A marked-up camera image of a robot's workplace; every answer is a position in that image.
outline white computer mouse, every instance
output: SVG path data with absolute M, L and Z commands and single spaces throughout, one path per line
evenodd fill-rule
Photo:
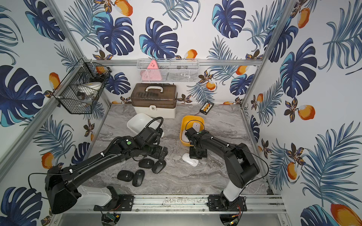
M 199 160 L 198 159 L 193 159 L 190 158 L 190 153 L 185 153 L 182 156 L 182 160 L 184 160 L 185 162 L 187 162 L 188 164 L 192 165 L 193 167 L 197 166 L 199 164 Z

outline white handle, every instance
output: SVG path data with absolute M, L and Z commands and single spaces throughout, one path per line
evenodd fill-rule
M 160 92 L 163 93 L 163 87 L 160 87 L 160 86 L 149 86 L 149 87 L 146 88 L 146 92 L 149 89 L 159 89 L 159 90 L 161 90 Z

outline white wire basket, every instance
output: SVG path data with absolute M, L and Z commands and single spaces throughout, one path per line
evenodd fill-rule
M 147 69 L 156 60 L 159 69 Z M 198 59 L 138 59 L 142 83 L 193 83 L 198 82 Z

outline brown transparent lid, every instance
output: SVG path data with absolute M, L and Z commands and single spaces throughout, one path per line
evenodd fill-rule
M 176 86 L 169 84 L 137 83 L 131 95 L 132 106 L 158 108 L 176 107 Z

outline lock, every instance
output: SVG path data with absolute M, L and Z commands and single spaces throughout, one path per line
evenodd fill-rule
M 157 107 L 155 105 L 150 105 L 150 110 L 151 111 L 156 111 L 157 110 Z

